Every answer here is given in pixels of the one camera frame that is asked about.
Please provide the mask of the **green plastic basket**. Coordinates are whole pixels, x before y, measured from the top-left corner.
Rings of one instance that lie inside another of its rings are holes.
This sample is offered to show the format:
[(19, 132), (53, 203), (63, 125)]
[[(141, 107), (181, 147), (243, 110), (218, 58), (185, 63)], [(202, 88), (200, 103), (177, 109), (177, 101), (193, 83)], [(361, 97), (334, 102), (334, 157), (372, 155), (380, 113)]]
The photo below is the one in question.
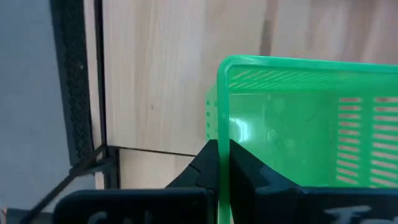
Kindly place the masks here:
[(205, 109), (218, 224), (234, 224), (230, 140), (302, 187), (398, 189), (398, 65), (232, 55)]

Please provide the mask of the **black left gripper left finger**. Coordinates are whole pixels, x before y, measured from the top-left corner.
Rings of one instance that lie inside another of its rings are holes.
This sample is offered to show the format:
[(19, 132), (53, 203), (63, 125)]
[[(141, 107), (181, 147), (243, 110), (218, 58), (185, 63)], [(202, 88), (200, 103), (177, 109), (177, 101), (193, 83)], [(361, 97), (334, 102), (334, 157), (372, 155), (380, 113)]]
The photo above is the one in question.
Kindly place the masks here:
[(209, 140), (163, 189), (80, 190), (56, 205), (53, 224), (217, 224), (218, 142)]

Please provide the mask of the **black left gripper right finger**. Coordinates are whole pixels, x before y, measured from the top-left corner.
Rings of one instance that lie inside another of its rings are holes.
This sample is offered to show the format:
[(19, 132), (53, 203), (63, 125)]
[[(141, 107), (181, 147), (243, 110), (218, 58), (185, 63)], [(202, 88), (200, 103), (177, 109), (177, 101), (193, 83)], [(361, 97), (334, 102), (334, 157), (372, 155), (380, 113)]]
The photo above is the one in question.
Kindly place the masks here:
[(234, 224), (398, 224), (398, 189), (302, 187), (229, 146)]

